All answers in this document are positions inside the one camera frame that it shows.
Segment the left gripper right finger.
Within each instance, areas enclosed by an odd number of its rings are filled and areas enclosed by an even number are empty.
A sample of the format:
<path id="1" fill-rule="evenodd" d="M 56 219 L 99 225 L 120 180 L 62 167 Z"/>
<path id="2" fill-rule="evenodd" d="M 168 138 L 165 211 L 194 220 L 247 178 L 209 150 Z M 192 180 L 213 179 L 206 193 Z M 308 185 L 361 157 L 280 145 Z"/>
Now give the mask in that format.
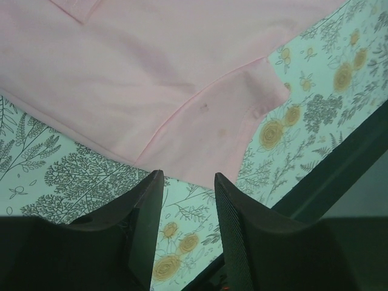
<path id="1" fill-rule="evenodd" d="M 287 218 L 215 175 L 232 290 L 386 290 L 387 218 Z"/>

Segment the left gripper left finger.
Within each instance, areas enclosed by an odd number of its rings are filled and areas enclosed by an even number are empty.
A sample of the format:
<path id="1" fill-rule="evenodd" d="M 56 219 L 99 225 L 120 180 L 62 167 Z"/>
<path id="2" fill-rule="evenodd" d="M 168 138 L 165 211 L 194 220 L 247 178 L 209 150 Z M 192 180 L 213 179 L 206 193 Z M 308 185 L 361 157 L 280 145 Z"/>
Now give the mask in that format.
<path id="1" fill-rule="evenodd" d="M 1 218 L 2 290 L 149 290 L 164 174 L 70 224 Z"/>

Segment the pink t shirt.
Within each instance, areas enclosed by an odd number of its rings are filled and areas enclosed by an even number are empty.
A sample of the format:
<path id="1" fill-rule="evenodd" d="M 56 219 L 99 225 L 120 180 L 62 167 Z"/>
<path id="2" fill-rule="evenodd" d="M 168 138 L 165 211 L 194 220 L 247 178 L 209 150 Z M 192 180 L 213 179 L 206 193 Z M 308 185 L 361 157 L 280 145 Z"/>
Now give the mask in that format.
<path id="1" fill-rule="evenodd" d="M 1 92 L 116 161 L 237 179 L 289 91 L 269 55 L 341 1 L 2 1 Z"/>

